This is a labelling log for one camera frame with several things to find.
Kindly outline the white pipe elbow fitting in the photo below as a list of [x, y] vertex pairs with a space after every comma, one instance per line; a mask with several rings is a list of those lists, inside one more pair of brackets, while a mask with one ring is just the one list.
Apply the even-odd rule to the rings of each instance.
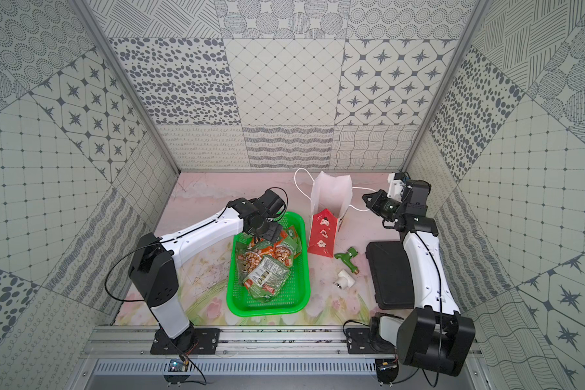
[[335, 281], [335, 286], [338, 289], [350, 289], [354, 286], [355, 279], [351, 276], [347, 271], [341, 270], [337, 274], [337, 279]]

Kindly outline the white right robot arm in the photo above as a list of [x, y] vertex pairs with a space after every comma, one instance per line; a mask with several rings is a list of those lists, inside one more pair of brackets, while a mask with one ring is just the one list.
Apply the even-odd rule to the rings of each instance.
[[461, 373], [475, 338], [474, 322], [461, 315], [445, 276], [439, 230], [427, 217], [431, 185], [406, 172], [389, 175], [388, 189], [363, 195], [382, 226], [398, 241], [373, 241], [366, 257], [380, 307], [370, 322], [375, 343], [396, 349], [398, 362], [434, 371]]

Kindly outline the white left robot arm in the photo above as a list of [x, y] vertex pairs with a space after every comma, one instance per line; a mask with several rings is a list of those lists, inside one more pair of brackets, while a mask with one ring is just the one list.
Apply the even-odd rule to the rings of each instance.
[[274, 243], [287, 202], [272, 189], [258, 198], [237, 198], [213, 216], [163, 237], [144, 235], [128, 276], [171, 341], [192, 336], [193, 325], [179, 298], [178, 271], [190, 258], [240, 233]]

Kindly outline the white and red paper bag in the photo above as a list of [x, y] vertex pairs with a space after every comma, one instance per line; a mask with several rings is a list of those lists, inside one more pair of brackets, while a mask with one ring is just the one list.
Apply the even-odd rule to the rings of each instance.
[[[297, 182], [299, 172], [305, 172], [312, 181], [310, 193], [305, 193]], [[347, 211], [365, 212], [367, 209], [352, 205], [355, 190], [374, 193], [366, 187], [353, 186], [350, 175], [332, 176], [320, 172], [313, 177], [305, 168], [298, 168], [293, 174], [293, 182], [297, 190], [310, 201], [310, 237], [308, 240], [309, 254], [332, 258], [335, 254], [336, 235], [342, 219]]]

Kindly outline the green white condiment packet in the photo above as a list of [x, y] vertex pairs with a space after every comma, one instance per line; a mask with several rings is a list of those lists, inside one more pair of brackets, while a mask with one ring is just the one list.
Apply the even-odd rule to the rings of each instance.
[[268, 302], [276, 297], [289, 279], [291, 271], [271, 256], [261, 263], [242, 281], [251, 297], [259, 302]]

